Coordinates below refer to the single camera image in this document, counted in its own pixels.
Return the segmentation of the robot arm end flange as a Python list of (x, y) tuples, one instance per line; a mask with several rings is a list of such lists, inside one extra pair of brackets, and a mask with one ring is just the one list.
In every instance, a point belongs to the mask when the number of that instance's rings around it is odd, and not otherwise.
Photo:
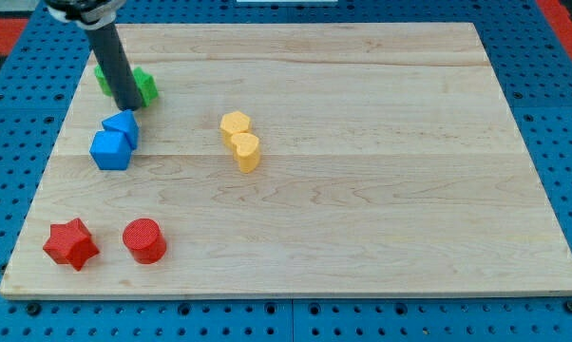
[(100, 29), (116, 20), (125, 0), (45, 0), (49, 14), (59, 22), (85, 30)]

